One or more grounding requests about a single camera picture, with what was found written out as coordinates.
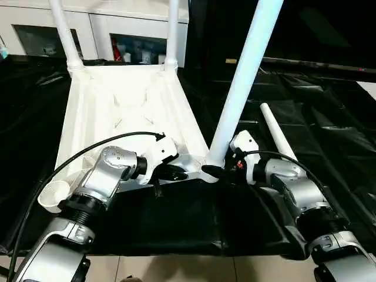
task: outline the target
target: tiled floor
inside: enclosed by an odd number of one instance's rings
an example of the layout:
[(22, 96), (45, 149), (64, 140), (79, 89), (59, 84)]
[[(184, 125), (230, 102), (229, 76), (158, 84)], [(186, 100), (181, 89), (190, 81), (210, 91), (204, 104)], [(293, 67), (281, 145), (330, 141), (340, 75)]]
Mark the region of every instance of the tiled floor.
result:
[[(315, 282), (311, 259), (175, 255), (89, 259), (91, 267), (86, 282), (120, 282), (130, 275), (143, 282)], [(0, 256), (0, 265), (8, 267), (9, 258)]]

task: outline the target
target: black cloth backdrop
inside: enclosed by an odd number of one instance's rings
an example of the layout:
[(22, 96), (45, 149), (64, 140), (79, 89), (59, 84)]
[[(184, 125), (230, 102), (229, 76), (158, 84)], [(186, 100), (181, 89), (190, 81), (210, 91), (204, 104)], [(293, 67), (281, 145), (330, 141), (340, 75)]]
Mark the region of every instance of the black cloth backdrop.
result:
[[(94, 61), (87, 65), (113, 65)], [(208, 145), (229, 83), (179, 78)], [(71, 79), (65, 61), (10, 56), (0, 63), (0, 252), (11, 253), (28, 197), (54, 167)], [(376, 253), (376, 101), (356, 82), (304, 75), (259, 73), (239, 121), (260, 149), (276, 150), (259, 109), (269, 103), (299, 161), (325, 184), (325, 195), (349, 220), (368, 251)], [(200, 180), (118, 194), (92, 254), (284, 254), (302, 258), (281, 216), (261, 191)], [(23, 252), (52, 218), (37, 204)]]

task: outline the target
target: black tablecloth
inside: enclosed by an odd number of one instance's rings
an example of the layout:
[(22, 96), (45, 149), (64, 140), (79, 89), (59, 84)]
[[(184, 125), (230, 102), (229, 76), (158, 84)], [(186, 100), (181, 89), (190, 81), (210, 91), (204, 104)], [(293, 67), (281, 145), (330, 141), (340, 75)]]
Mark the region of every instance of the black tablecloth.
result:
[[(298, 159), (324, 182), (327, 199), (366, 249), (376, 252), (376, 102), (355, 82), (308, 75), (260, 73), (237, 131), (247, 129), (260, 149), (275, 150), (259, 109), (268, 102)], [(179, 78), (210, 145), (229, 84), (206, 83), (187, 70)], [(54, 167), (70, 83), (64, 61), (10, 56), (0, 63), (3, 253), (12, 250), (28, 196)], [(192, 180), (162, 186), (162, 193), (156, 197), (151, 187), (118, 194), (91, 253), (297, 257), (296, 245), (257, 189)], [(51, 217), (35, 206), (24, 251)]]

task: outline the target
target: black fabric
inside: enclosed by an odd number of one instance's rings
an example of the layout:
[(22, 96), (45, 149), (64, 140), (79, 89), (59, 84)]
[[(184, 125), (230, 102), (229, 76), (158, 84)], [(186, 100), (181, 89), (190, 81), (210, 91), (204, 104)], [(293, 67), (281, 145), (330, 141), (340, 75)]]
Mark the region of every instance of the black fabric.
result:
[[(104, 61), (86, 62), (107, 65)], [(208, 145), (228, 83), (179, 78)], [(10, 253), (14, 230), (38, 180), (54, 167), (71, 80), (64, 61), (10, 56), (0, 64), (2, 189), (0, 245)], [(259, 105), (268, 102), (298, 159), (325, 184), (325, 195), (368, 251), (375, 242), (376, 102), (355, 82), (307, 75), (260, 74), (237, 131), (247, 129), (260, 149), (275, 150)], [(97, 234), (92, 254), (283, 254), (302, 258), (262, 191), (192, 180), (120, 193)], [(52, 215), (35, 206), (23, 251)]]

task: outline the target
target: white pole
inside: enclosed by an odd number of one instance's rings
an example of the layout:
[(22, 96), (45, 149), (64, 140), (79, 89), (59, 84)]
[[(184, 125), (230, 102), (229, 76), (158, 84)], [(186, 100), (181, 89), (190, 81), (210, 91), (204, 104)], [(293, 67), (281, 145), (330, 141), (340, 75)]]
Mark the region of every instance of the white pole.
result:
[(264, 118), (266, 120), (266, 123), (268, 124), (269, 131), (273, 137), (273, 140), (277, 146), (278, 152), (281, 154), (284, 154), (286, 156), (292, 157), (294, 160), (297, 160), (294, 151), (290, 147), (290, 144), (288, 144), (288, 141), (286, 137), (284, 136), (280, 126), (278, 125), (278, 122), (276, 121), (276, 118), (274, 117), (273, 113), (271, 112), (269, 105), (266, 103), (262, 103), (261, 111), (264, 115)]
[(264, 56), (283, 0), (258, 0), (206, 163), (224, 166), (224, 157)]
[(165, 68), (173, 68), (177, 71), (177, 20), (179, 18), (179, 0), (170, 0), (169, 6), (169, 31), (167, 35), (167, 48)]
[(49, 4), (66, 55), (68, 71), (72, 72), (74, 70), (82, 69), (83, 63), (78, 55), (71, 30), (66, 23), (61, 0), (49, 0)]

